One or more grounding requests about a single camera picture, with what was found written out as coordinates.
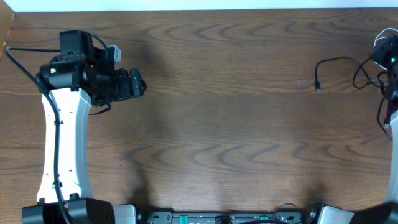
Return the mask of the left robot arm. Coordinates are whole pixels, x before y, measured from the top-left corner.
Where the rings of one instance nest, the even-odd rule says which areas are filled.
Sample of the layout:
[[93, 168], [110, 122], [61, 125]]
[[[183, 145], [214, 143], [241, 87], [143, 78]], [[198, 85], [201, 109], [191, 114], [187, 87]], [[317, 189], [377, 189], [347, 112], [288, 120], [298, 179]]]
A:
[[82, 30], [60, 33], [57, 56], [42, 65], [36, 82], [45, 110], [45, 163], [37, 204], [24, 207], [23, 223], [136, 223], [133, 205], [93, 198], [87, 168], [91, 107], [137, 98], [147, 85], [138, 69], [115, 69], [121, 51]]

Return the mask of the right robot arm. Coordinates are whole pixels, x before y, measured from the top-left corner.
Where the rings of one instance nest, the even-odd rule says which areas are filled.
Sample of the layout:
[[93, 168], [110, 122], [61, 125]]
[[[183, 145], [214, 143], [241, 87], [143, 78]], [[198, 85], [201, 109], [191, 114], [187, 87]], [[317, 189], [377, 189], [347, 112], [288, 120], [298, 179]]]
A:
[[382, 99], [377, 124], [392, 143], [390, 178], [386, 196], [379, 205], [350, 212], [331, 205], [313, 206], [302, 223], [386, 223], [397, 224], [397, 29], [388, 36], [380, 32], [374, 39], [368, 58], [358, 64], [352, 84], [356, 89], [377, 87]]

